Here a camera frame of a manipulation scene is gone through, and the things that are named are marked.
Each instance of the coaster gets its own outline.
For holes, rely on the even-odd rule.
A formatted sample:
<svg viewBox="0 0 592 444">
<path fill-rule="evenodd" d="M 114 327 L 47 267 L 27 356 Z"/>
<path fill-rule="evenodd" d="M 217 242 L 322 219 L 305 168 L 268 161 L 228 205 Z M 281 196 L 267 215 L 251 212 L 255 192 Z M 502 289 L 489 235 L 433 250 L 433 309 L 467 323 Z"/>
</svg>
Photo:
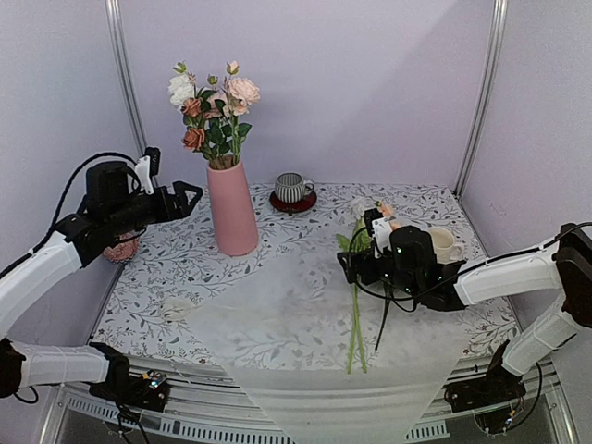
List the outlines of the coaster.
<svg viewBox="0 0 592 444">
<path fill-rule="evenodd" d="M 269 202 L 271 206 L 276 208 L 278 211 L 282 213 L 288 213 L 289 215 L 293 215 L 296 213 L 302 213 L 304 211 L 310 210 L 316 204 L 316 192 L 312 190 L 309 192 L 304 199 L 299 202 L 295 203 L 285 203 L 281 202 L 278 197 L 276 196 L 276 192 L 273 191 L 271 196 L 269 196 Z"/>
</svg>

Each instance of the robotic arm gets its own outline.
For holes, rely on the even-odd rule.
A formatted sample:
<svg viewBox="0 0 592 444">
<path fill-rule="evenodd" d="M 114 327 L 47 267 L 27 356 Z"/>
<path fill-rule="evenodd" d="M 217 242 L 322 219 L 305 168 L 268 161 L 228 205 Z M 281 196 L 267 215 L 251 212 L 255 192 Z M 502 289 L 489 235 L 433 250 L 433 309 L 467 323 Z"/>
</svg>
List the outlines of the robotic arm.
<svg viewBox="0 0 592 444">
<path fill-rule="evenodd" d="M 592 240 L 574 224 L 531 249 L 483 263 L 442 265 L 428 233 L 416 227 L 393 231 L 377 210 L 366 211 L 364 221 L 372 248 L 338 254 L 348 282 L 362 290 L 362 284 L 382 281 L 406 292 L 414 306 L 439 311 L 532 290 L 560 292 L 530 327 L 498 348 L 483 377 L 447 386 L 445 398 L 454 412 L 523 397 L 522 376 L 578 331 L 592 327 Z"/>
<path fill-rule="evenodd" d="M 129 374 L 128 359 L 104 345 L 45 347 L 10 342 L 8 330 L 59 280 L 90 264 L 119 236 L 191 214 L 202 189 L 184 182 L 154 188 L 160 152 L 148 148 L 131 168 L 103 162 L 88 169 L 86 196 L 77 213 L 61 219 L 46 244 L 0 279 L 0 398 L 19 388 L 70 381 L 91 383 L 90 392 L 110 401 L 162 411 L 167 384 L 158 374 Z M 130 181 L 135 186 L 130 189 Z"/>
</svg>

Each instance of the pink rose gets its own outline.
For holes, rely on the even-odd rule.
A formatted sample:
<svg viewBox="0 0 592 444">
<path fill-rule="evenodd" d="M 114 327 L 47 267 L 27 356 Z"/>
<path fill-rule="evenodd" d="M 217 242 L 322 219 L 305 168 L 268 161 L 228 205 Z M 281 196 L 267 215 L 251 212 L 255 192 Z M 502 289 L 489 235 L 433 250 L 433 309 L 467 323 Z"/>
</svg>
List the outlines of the pink rose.
<svg viewBox="0 0 592 444">
<path fill-rule="evenodd" d="M 227 90 L 232 97 L 240 100 L 245 106 L 259 102 L 259 88 L 249 79 L 240 77 L 230 79 L 227 83 Z"/>
</svg>

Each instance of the white mug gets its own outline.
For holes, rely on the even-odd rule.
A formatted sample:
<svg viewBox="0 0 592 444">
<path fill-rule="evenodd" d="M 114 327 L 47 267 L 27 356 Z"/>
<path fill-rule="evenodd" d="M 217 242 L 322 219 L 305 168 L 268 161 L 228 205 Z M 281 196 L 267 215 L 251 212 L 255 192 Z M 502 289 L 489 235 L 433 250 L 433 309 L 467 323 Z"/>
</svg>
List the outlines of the white mug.
<svg viewBox="0 0 592 444">
<path fill-rule="evenodd" d="M 313 182 L 298 173 L 280 174 L 276 180 L 276 196 L 284 204 L 296 204 L 314 189 Z"/>
<path fill-rule="evenodd" d="M 428 228 L 427 232 L 432 237 L 434 253 L 439 264 L 449 264 L 464 258 L 464 245 L 455 242 L 450 231 L 442 227 L 432 227 Z"/>
</svg>

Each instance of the black cable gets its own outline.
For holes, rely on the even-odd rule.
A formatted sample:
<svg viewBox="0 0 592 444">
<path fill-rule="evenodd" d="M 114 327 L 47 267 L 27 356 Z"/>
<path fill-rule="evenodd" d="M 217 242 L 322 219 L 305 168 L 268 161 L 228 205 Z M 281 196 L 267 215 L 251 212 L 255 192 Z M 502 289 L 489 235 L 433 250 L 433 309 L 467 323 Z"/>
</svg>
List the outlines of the black cable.
<svg viewBox="0 0 592 444">
<path fill-rule="evenodd" d="M 13 395 L 15 398 L 21 402 L 24 402 L 25 404 L 36 404 L 39 402 L 39 393 L 37 393 L 37 390 L 33 386 L 29 386 L 29 390 L 33 392 L 34 398 L 32 400 L 25 400 L 24 398 L 21 398 L 18 393 L 13 393 Z"/>
<path fill-rule="evenodd" d="M 126 441 L 126 443 L 128 444 L 132 444 L 130 439 L 126 437 L 126 432 L 123 428 L 123 420 L 125 419 L 138 426 L 138 428 L 140 429 L 140 433 L 142 433 L 144 443 L 150 444 L 150 439 L 148 438 L 148 434 L 144 430 L 144 426 L 140 421 L 140 416 L 137 413 L 132 412 L 127 405 L 116 402 L 116 406 L 119 409 L 119 414 L 117 415 L 117 421 L 119 423 L 119 435 L 123 438 L 123 440 Z"/>
<path fill-rule="evenodd" d="M 51 236 L 54 232 L 54 229 L 56 227 L 57 219 L 59 218 L 59 215 L 62 212 L 62 206 L 64 205 L 64 201 L 66 200 L 66 196 L 68 195 L 69 189 L 72 186 L 74 179 L 78 176 L 78 174 L 82 171 L 83 168 L 85 168 L 91 162 L 93 162 L 96 159 L 99 159 L 101 157 L 119 157 L 119 158 L 122 158 L 122 159 L 125 159 L 125 160 L 131 162 L 132 164 L 135 163 L 135 161 L 131 157 L 129 157 L 128 155 L 125 155 L 122 153 L 114 153 L 114 152 L 113 153 L 112 152 L 98 153 L 98 154 L 92 155 L 91 157 L 86 159 L 84 162 L 82 162 L 74 170 L 74 172 L 70 176 L 70 178 L 66 184 L 66 187 L 64 188 L 64 191 L 62 192 L 62 195 L 59 198 L 59 202 L 57 203 L 57 208 L 55 209 L 54 217 L 52 218 L 52 222 L 49 225 L 49 229 L 45 233 L 45 236 L 43 236 L 43 238 L 40 240 L 40 242 L 31 249 L 33 253 L 37 253 L 39 250 L 41 250 L 42 247 L 49 241 L 49 238 L 51 238 Z M 17 259 L 15 262 L 13 262 L 12 264 L 7 266 L 4 270 L 2 270 L 0 272 L 0 279 L 2 279 L 8 273 L 10 273 L 12 270 L 14 270 L 17 266 L 21 265 L 23 262 L 25 262 L 31 256 L 32 256 L 31 253 L 25 253 L 22 256 L 20 256 L 19 259 Z"/>
<path fill-rule="evenodd" d="M 548 243 L 546 243 L 545 245 L 543 245 L 543 247 L 548 248 L 552 244 L 559 242 L 561 239 L 563 239 L 568 234 L 571 234 L 572 232 L 576 231 L 577 229 L 583 228 L 583 227 L 592 227 L 592 222 L 582 222 L 581 224 L 577 224 L 576 226 L 571 227 L 570 229 L 568 229 L 564 233 L 560 233 L 557 236 L 555 236 L 555 238 L 553 238 L 553 240 L 551 240 Z"/>
<path fill-rule="evenodd" d="M 538 400 L 540 399 L 540 394 L 543 390 L 543 369 L 540 368 L 539 363 L 536 363 L 536 369 L 538 370 L 538 390 L 536 391 L 535 401 L 533 402 L 533 405 L 530 408 L 530 410 L 528 411 L 528 413 L 525 416 L 523 416 L 522 420 L 519 423 L 516 423 L 514 425 L 510 425 L 508 428 L 506 428 L 505 431 L 498 432 L 498 433 L 491 433 L 489 435 L 491 435 L 491 436 L 504 435 L 505 433 L 510 432 L 510 431 L 514 430 L 515 428 L 518 428 L 519 426 L 524 424 L 526 422 L 526 420 L 530 417 L 530 415 L 533 414 L 533 412 L 535 411 L 535 408 L 537 407 Z"/>
</svg>

